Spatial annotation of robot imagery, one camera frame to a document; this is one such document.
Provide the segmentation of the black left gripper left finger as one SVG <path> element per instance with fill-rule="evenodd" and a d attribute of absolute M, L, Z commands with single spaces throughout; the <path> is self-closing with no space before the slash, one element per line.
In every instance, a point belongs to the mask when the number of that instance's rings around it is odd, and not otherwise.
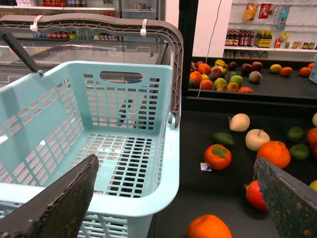
<path fill-rule="evenodd" d="M 0 221 L 2 238 L 75 238 L 84 220 L 99 168 L 91 154 Z"/>

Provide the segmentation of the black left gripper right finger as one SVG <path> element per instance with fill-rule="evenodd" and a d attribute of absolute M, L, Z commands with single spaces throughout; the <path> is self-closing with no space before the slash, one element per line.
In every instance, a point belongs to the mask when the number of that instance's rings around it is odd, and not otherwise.
<path fill-rule="evenodd" d="M 265 158 L 256 158 L 254 171 L 279 236 L 315 238 L 317 191 Z"/>

